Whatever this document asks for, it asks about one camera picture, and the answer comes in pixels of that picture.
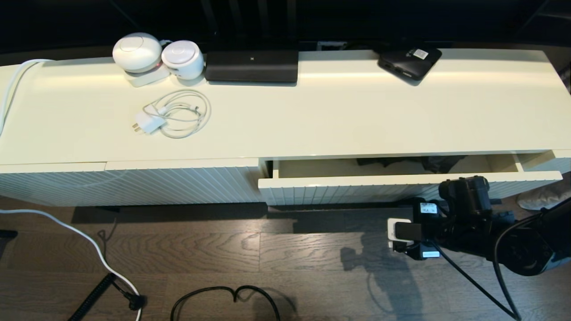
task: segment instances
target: white cable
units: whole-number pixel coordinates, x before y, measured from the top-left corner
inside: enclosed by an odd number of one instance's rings
[[[186,101],[184,101],[185,97],[198,97],[204,103],[204,111],[200,112],[198,106],[194,106]],[[147,108],[143,108],[143,111],[152,117],[159,117],[166,120],[166,124],[160,126],[160,132],[169,138],[185,138],[188,137],[195,132],[199,131],[210,118],[210,101],[208,98],[198,90],[194,89],[181,89],[177,91],[173,91],[172,93],[166,94],[159,99],[153,101],[148,106],[152,107],[152,111],[149,111]],[[196,116],[195,119],[180,119],[172,117],[173,114],[180,112],[180,111],[187,111],[192,113]],[[168,121],[176,121],[176,122],[188,122],[194,123],[183,129],[175,129],[170,127]],[[183,131],[185,133],[181,135],[173,135],[170,134],[168,131]]]
[[[103,263],[103,266],[105,266],[105,268],[107,270],[109,270],[109,272],[115,274],[119,279],[123,280],[129,287],[131,287],[131,289],[133,290],[133,292],[136,295],[139,295],[139,291],[137,291],[137,288],[133,285],[133,283],[131,283],[131,281],[129,281],[123,275],[117,273],[115,270],[113,270],[109,266],[109,264],[107,264],[107,262],[105,261],[105,258],[103,257],[103,253],[101,253],[101,249],[99,248],[99,245],[97,245],[97,242],[95,242],[89,235],[85,234],[84,232],[78,230],[77,228],[75,228],[71,225],[63,223],[62,221],[60,221],[59,219],[57,219],[53,215],[48,214],[48,213],[43,212],[43,211],[37,211],[37,210],[0,210],[0,214],[18,214],[18,213],[35,213],[35,214],[43,215],[47,218],[52,219],[55,223],[58,223],[59,225],[65,227],[65,228],[69,228],[70,230],[72,230],[72,231],[76,232],[77,234],[86,238],[89,242],[91,242],[91,244],[93,244],[93,246],[97,250],[97,254],[99,255],[99,259],[101,260],[101,263]],[[136,321],[140,320],[142,310],[143,310],[143,308],[140,308],[139,312],[137,312],[137,318],[135,319]]]
[[[2,99],[2,106],[0,107],[0,135],[2,135],[2,131],[4,130],[4,123],[6,122],[6,114],[7,114],[8,110],[10,109],[11,101],[8,102],[8,97],[10,96],[10,91],[12,90],[12,87],[14,86],[14,84],[18,83],[20,78],[22,78],[23,73],[22,73],[22,75],[20,75],[20,72],[24,68],[26,68],[27,66],[34,65],[38,62],[46,62],[46,61],[53,61],[53,60],[51,60],[51,59],[32,59],[32,60],[24,61],[16,69],[16,71],[12,74],[12,78],[10,78],[8,85],[6,86],[6,91],[4,91],[4,98]],[[14,99],[15,94],[16,94],[16,90],[14,90],[14,94],[12,95],[12,100]]]

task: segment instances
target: white cabinet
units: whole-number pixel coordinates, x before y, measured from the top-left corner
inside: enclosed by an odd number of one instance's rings
[[[449,174],[432,174],[412,162],[358,166],[354,159],[285,160],[258,187],[268,205],[391,202],[413,196],[437,199],[447,179],[480,175],[490,197],[504,198],[562,179],[559,171],[524,171],[517,155],[470,155]]]
[[[260,202],[258,158],[0,166],[0,194],[51,206]]]

